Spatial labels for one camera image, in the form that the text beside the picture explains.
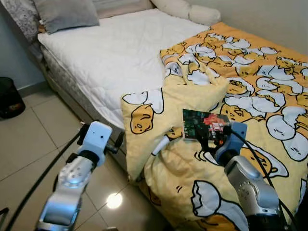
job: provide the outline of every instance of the mattress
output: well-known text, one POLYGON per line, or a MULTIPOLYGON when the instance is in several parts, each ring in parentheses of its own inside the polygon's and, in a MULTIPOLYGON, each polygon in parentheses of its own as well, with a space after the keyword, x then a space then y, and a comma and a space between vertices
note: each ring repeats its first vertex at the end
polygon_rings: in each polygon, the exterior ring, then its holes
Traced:
POLYGON ((121 96, 162 86, 159 50, 207 29, 152 9, 101 19, 100 26, 39 34, 38 40, 75 78, 94 108, 124 128, 121 96))

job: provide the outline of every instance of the bed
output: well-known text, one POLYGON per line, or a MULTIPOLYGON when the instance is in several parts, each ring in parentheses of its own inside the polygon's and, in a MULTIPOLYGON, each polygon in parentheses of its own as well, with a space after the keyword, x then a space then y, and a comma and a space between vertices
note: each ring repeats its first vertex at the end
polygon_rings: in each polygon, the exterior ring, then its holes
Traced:
MULTIPOLYGON (((268 140, 275 144, 274 148, 267 146, 265 149, 262 142, 256 142, 263 138, 254 138, 251 130, 248 140, 253 141, 254 149, 270 163, 269 174, 275 180, 280 179, 277 181, 279 191, 283 191, 283 178, 287 179, 291 172, 295 175, 296 187, 289 191, 294 199, 287 201, 294 212, 295 204, 303 200, 307 184, 307 148, 304 145, 298 149, 291 145, 293 140, 296 143, 307 142, 307 57, 224 24, 209 27, 149 6, 132 11, 137 12, 100 19, 100 26, 62 30, 51 35, 39 34, 39 46, 44 57, 40 65, 50 86, 85 122, 100 120, 110 125, 113 142, 125 129, 128 142, 125 141, 113 157, 129 172, 131 181, 139 183, 142 191, 174 227, 188 225, 197 230, 207 230, 219 224, 243 231, 246 230, 246 222, 230 185, 223 187, 217 183, 227 184, 217 163, 201 152, 198 145, 187 145, 175 139, 179 136, 170 139, 168 131, 171 129, 171 134, 175 134, 180 122, 172 126, 157 122, 171 121, 180 114, 171 113, 165 117, 166 110, 163 112, 164 104, 166 109, 173 102, 172 97, 168 99, 166 95, 175 93, 168 89, 169 84, 173 90, 191 88, 189 94, 183 91, 177 99, 196 103, 189 102, 181 108, 227 114, 230 119, 245 122, 260 134, 267 135, 268 140), (210 87, 207 82, 215 82, 215 90, 207 88, 210 87), (197 87, 203 89, 203 98, 211 98, 211 102, 200 106, 201 101, 193 99, 197 87), (161 96, 163 103, 158 102, 155 107, 150 95, 161 96), (255 103, 243 103, 245 99, 255 103), (303 109, 293 113, 294 108, 290 107, 297 104, 303 109), (152 124, 142 132, 132 128, 137 109, 150 111, 152 116, 152 124), (300 121, 295 121, 298 116, 301 116, 300 121), (277 129, 280 123, 286 124, 289 130, 277 129), (293 135, 282 138, 288 132, 293 135), (167 147, 160 147, 159 154, 158 151, 153 153, 155 147, 166 139, 175 141, 167 147), (272 156, 270 153, 282 144, 284 156, 272 156), (192 155, 186 157, 182 151, 188 149, 192 155), (288 156, 295 162, 288 159, 288 167, 285 167, 284 160, 288 156), (192 161, 196 170, 185 168, 183 161, 192 161), (182 166, 180 172, 184 169, 203 172, 206 168, 207 175, 212 177, 216 174, 216 177, 209 180, 198 174, 194 177, 178 174, 178 165, 182 166), (168 177, 159 178, 160 173, 168 177), (168 179, 174 180, 170 187, 168 179), (212 197, 202 198, 201 191, 212 194, 212 197), (211 212, 204 209, 202 203, 206 200, 217 201, 211 212)), ((29 31, 24 34, 31 37, 29 31)))

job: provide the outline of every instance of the black bin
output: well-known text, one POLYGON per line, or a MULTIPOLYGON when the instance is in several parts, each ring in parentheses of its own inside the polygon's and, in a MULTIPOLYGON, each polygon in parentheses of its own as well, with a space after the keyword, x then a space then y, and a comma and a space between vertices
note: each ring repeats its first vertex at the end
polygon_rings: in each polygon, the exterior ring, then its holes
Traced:
POLYGON ((0 117, 12 118, 21 114, 25 108, 13 80, 0 77, 0 117))

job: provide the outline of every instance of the tiled floor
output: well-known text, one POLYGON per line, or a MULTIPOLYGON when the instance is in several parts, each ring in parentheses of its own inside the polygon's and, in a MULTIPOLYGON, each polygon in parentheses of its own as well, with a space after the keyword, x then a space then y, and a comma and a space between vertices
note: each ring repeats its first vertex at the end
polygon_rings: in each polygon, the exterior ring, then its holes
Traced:
MULTIPOLYGON (((26 110, 21 115, 0 120, 0 210, 10 209, 4 227, 42 171, 80 127, 78 118, 51 90, 27 96, 24 101, 26 110)), ((24 207, 14 231, 34 230, 55 176, 65 164, 65 157, 77 147, 73 144, 52 168, 24 207)), ((166 224, 139 189, 128 184, 125 172, 113 158, 107 156, 105 164, 95 169, 83 194, 75 228, 101 231, 116 226, 119 231, 158 231, 166 224), (117 208, 109 208, 106 203, 113 193, 122 198, 117 208)))

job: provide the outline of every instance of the pillow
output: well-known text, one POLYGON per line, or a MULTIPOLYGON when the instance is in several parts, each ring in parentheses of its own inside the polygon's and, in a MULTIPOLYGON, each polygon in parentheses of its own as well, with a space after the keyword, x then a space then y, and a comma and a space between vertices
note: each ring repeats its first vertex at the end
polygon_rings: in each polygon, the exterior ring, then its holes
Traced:
POLYGON ((151 0, 162 12, 171 16, 188 19, 190 4, 185 0, 151 0))
POLYGON ((99 25, 92 0, 34 0, 49 34, 57 30, 99 25))
POLYGON ((133 2, 132 0, 118 1, 119 5, 117 6, 111 4, 113 1, 93 0, 93 2, 99 18, 107 18, 154 8, 150 0, 134 0, 133 2))
POLYGON ((205 6, 192 5, 189 11, 189 19, 195 23, 211 26, 220 22, 220 12, 205 6))

